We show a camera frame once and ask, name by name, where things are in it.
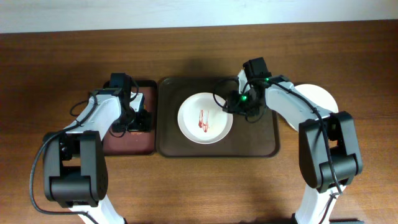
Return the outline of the white plate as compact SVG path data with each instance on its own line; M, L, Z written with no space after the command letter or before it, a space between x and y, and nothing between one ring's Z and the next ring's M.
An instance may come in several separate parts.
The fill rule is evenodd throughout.
M304 97L318 110L322 118L325 118L326 115L330 113L338 112L338 105L335 99L328 91L320 86L312 84L300 84L295 86L293 83L289 83L285 87ZM281 104L279 114L296 131L299 130L300 123L308 119L318 119L309 105L287 91L282 95L282 99L279 100L279 103Z
M213 144L224 139L233 125L233 115L220 107L224 102L222 97L208 92L189 96L177 113L182 134L199 144Z

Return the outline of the green orange sponge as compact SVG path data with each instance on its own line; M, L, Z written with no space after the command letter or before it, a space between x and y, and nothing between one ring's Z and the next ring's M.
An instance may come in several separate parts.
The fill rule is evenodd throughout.
M131 132L129 132L130 134L137 134L137 135L140 135L140 134L145 134L145 133L150 133L151 131L131 131Z

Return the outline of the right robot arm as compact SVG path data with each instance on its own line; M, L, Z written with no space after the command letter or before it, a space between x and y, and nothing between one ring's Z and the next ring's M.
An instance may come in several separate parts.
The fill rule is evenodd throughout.
M363 170L353 117L317 105L283 75L232 81L238 90L226 99L223 111L248 115L252 104L261 100L298 131L299 167L306 186L291 222L329 223L336 200Z

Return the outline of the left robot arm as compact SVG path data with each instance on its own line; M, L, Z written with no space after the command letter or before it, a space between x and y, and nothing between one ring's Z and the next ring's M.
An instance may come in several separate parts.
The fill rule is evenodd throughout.
M67 127L48 133L42 145L44 194L85 223L125 223L107 196L103 139L110 128L122 133L144 110L144 95L122 88L90 93L86 108Z

